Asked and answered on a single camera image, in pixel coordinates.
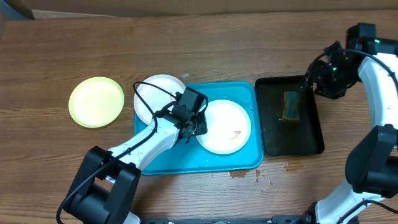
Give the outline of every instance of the wooden table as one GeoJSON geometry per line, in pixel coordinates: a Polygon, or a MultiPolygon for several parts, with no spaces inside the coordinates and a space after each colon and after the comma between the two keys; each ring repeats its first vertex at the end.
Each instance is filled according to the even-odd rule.
{"type": "MultiPolygon", "coordinates": [[[[189,73],[184,83],[254,84],[261,77],[302,75],[324,47],[344,42],[357,22],[376,23],[380,37],[398,39],[398,11],[6,22],[0,41],[0,223],[55,223],[87,150],[133,135],[134,81],[189,73]],[[77,125],[68,112],[72,90],[94,76],[116,80],[126,94],[121,116],[100,129],[77,125]]],[[[323,154],[266,157],[235,178],[228,172],[142,176],[132,211],[173,219],[300,215],[344,179],[348,153],[370,129],[362,84],[339,100],[316,101],[323,154]]],[[[385,203],[398,208],[396,198],[385,203]]],[[[360,219],[398,222],[375,205],[360,219]]]]}

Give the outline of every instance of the blue tray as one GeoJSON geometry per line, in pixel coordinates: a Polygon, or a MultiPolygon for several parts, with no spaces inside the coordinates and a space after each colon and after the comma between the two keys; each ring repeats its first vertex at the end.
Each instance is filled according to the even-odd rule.
{"type": "MultiPolygon", "coordinates": [[[[253,169],[264,158],[261,128],[254,88],[247,82],[217,82],[187,85],[205,94],[209,101],[231,100],[241,105],[251,120],[251,135],[242,149],[228,155],[218,155],[203,148],[196,137],[188,144],[180,141],[173,148],[156,157],[143,171],[145,175],[185,174],[193,172],[214,172],[239,169],[253,169]]],[[[146,124],[135,114],[134,134],[146,124]]]]}

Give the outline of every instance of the stain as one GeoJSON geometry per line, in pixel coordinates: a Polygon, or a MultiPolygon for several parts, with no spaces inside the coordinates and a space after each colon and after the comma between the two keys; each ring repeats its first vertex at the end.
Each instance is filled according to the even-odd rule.
{"type": "Polygon", "coordinates": [[[231,176],[232,179],[235,178],[235,177],[244,178],[249,171],[250,170],[231,171],[231,172],[229,172],[229,176],[231,176]]]}
{"type": "Polygon", "coordinates": [[[288,162],[284,165],[284,169],[286,172],[295,172],[301,169],[302,167],[303,165],[301,164],[300,160],[288,162]]]}
{"type": "Polygon", "coordinates": [[[258,183],[259,182],[259,176],[261,175],[261,171],[259,171],[259,170],[257,170],[256,169],[256,181],[255,181],[255,183],[258,183]]]}
{"type": "Polygon", "coordinates": [[[232,139],[238,137],[240,134],[241,134],[241,131],[235,131],[235,137],[231,138],[230,140],[232,140],[232,139]]]}

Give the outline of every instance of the sponge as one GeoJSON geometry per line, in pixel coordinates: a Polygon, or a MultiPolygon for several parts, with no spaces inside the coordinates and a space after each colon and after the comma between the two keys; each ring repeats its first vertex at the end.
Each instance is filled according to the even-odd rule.
{"type": "Polygon", "coordinates": [[[299,120],[300,94],[296,91],[286,91],[283,97],[283,120],[299,120]]]}

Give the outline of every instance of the white plate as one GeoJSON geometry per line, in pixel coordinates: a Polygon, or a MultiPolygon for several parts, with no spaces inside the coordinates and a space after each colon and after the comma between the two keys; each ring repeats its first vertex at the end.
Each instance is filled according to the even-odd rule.
{"type": "MultiPolygon", "coordinates": [[[[176,92],[183,93],[185,90],[185,85],[171,75],[154,75],[145,79],[144,82],[157,85],[173,95],[176,92]]],[[[174,100],[170,95],[150,85],[140,84],[137,91],[153,112],[161,110],[167,103],[174,100]]],[[[134,94],[134,110],[144,123],[149,124],[152,121],[152,115],[136,94],[134,94]]]]}
{"type": "Polygon", "coordinates": [[[211,101],[205,117],[207,133],[197,136],[197,139],[210,152],[230,154],[240,150],[249,140],[250,118],[237,103],[230,100],[211,101]]]}

